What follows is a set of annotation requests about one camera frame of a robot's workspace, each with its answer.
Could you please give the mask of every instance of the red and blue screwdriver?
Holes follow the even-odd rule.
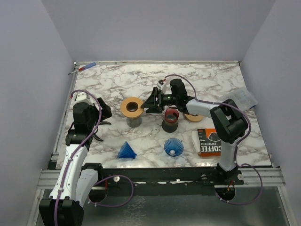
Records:
[[[76,71],[74,71],[74,72],[71,72],[71,73],[69,73],[69,74],[73,74],[73,73],[75,73],[75,72],[82,72],[82,71],[84,71],[84,70],[86,70],[86,69],[88,69],[88,68],[94,67],[95,65],[96,65],[95,62],[90,63],[90,64],[88,64],[88,65],[86,65],[86,66],[83,66],[83,67],[81,67],[80,69],[78,69],[78,70],[76,70]]]

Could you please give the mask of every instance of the wall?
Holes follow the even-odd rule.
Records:
[[[74,61],[242,60],[275,0],[42,0]]]
[[[301,224],[301,1],[277,0],[242,61],[256,115]]]
[[[24,226],[74,68],[40,0],[0,2],[0,225]]]

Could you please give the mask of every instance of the transparent plastic container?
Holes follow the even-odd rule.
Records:
[[[245,88],[239,88],[219,98],[219,101],[232,99],[237,107],[242,110],[248,110],[258,104],[254,96]]]

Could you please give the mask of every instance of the marble table top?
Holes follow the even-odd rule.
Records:
[[[99,162],[105,168],[141,168],[141,167],[206,167],[216,166],[219,158],[200,158],[192,144],[191,132],[200,128],[214,128],[209,118],[193,123],[180,113],[178,129],[166,133],[161,123],[163,114],[143,113],[142,124],[130,128],[126,118],[120,112],[121,102],[128,97],[146,100],[158,80],[168,74],[185,76],[194,84],[199,99],[216,101],[245,83],[236,63],[233,64],[132,64],[132,65],[97,65],[78,74],[75,89],[86,89],[96,97],[102,97],[111,107],[113,116],[107,121],[112,125],[99,126],[97,135],[104,140],[93,139],[85,162]],[[190,96],[192,88],[186,82]],[[59,147],[57,169],[63,164],[66,145],[64,138],[73,122],[72,101],[66,122],[65,134]],[[244,140],[238,151],[238,163],[252,165],[271,165],[261,131],[253,110],[247,111],[252,123],[252,132]],[[184,152],[178,157],[167,155],[163,149],[169,138],[178,138],[184,144]],[[117,159],[117,154],[127,141],[136,152],[134,160]]]

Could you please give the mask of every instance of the wooden coaster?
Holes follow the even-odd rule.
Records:
[[[204,118],[204,116],[202,116],[202,115],[192,115],[192,114],[184,114],[184,115],[189,121],[192,121],[192,122],[198,122]]]
[[[120,110],[127,118],[138,118],[142,115],[144,109],[141,108],[143,101],[137,97],[130,97],[122,101]]]

